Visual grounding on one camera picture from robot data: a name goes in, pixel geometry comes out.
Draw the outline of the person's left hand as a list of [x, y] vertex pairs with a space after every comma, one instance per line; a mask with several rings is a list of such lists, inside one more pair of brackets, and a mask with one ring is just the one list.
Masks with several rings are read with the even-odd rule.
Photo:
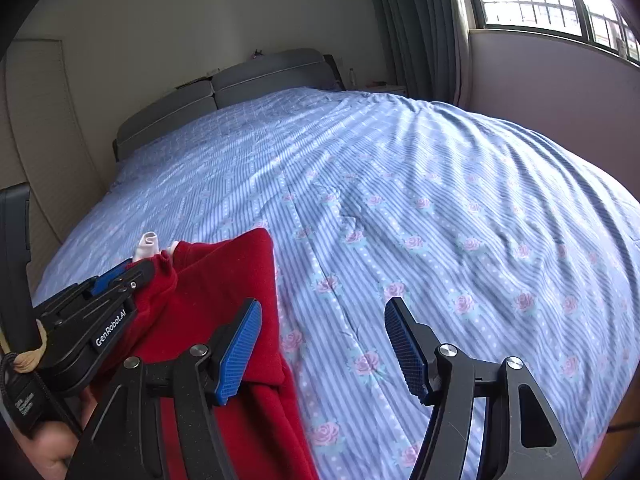
[[63, 480], [79, 439], [64, 422], [46, 422], [29, 438], [17, 431], [15, 440], [43, 479]]

